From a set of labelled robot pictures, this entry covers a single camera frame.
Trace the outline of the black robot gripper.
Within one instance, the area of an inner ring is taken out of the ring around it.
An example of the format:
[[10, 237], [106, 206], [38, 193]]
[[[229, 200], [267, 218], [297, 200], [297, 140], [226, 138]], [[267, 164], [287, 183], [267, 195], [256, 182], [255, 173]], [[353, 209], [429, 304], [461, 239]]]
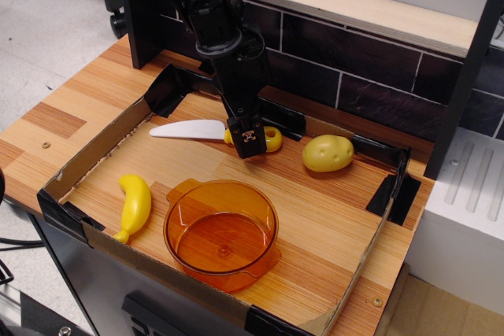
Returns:
[[265, 153], [258, 92], [271, 83], [272, 74], [262, 33], [257, 28], [238, 28], [227, 42], [205, 46], [204, 57], [213, 66], [217, 90], [231, 116], [226, 140], [234, 143], [242, 159]]

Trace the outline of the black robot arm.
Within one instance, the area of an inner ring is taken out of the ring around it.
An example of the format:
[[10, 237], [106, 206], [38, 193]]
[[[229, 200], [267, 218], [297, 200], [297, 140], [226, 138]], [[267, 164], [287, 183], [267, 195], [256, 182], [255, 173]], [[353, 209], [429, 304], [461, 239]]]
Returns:
[[214, 72], [228, 114], [228, 128], [238, 155], [253, 157], [267, 150], [258, 92], [271, 82], [265, 40], [243, 20], [243, 0], [124, 0], [136, 68], [162, 48], [167, 35], [161, 4], [170, 2], [196, 38], [195, 49]]

